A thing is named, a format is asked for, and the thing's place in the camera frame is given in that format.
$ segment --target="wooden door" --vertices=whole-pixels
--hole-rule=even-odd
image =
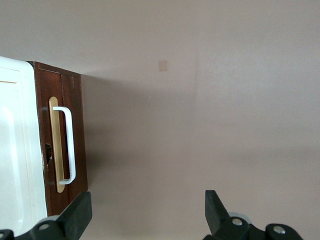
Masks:
[[[85,153],[84,124],[80,75],[74,72],[33,62],[40,123],[40,141],[44,161],[45,193],[48,216],[59,215],[80,193],[88,190]],[[55,156],[49,99],[56,97],[59,106],[67,107],[72,114],[76,177],[57,191]],[[69,178],[69,159],[66,140],[65,117],[59,113],[64,178]]]

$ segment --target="door handle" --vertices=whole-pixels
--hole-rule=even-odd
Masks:
[[[62,111],[65,115],[66,139],[67,139],[67,149],[68,149],[68,158],[69,158],[69,173],[70,173],[69,179],[65,179],[65,177],[64,177],[63,155],[62,155],[61,134],[60,134],[60,121],[59,121],[58,111]],[[57,187],[57,192],[62,193],[63,190],[65,189],[65,185],[72,183],[72,181],[76,178],[76,163],[75,163],[75,147],[74,147],[73,126],[72,126],[72,114],[67,107],[58,106],[58,99],[55,96],[52,96],[49,99],[49,112],[50,112],[50,121],[51,121],[56,187]]]
[[[69,108],[65,106],[54,106],[53,110],[62,111],[65,116],[66,126],[66,142],[68,147],[68,158],[69,158],[69,179],[60,180],[60,184],[67,185],[73,182],[76,178],[76,161],[75,161],[75,144],[74,144],[74,131],[72,127],[72,115]]]

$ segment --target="door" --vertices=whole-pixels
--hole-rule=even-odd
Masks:
[[[85,153],[85,137],[82,112],[82,93],[80,75],[74,72],[52,67],[43,63],[33,62],[36,82],[38,115],[40,121],[41,149],[44,156],[44,179],[48,216],[59,215],[71,201],[80,193],[88,190],[87,167]],[[72,183],[58,189],[57,162],[53,123],[49,101],[52,97],[57,105],[71,111],[75,179]],[[62,157],[63,178],[70,178],[69,157],[67,148],[67,128],[65,115],[58,111],[58,124]]]
[[[47,216],[33,68],[0,57],[0,229],[15,235]]]

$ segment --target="screw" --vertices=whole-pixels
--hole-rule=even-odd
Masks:
[[[39,226],[39,230],[45,230],[49,227],[49,224],[48,223],[44,223],[42,224],[41,226]]]
[[[241,226],[242,225],[242,221],[239,218],[234,218],[232,219],[232,223],[236,226]]]
[[[286,233],[286,230],[281,226],[274,226],[273,231],[275,231],[278,234],[285,234]]]

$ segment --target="beige wall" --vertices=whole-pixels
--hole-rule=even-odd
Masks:
[[[320,2],[0,3],[0,55],[83,74],[82,239],[209,233],[228,211],[320,236]],[[168,71],[159,71],[159,61]]]

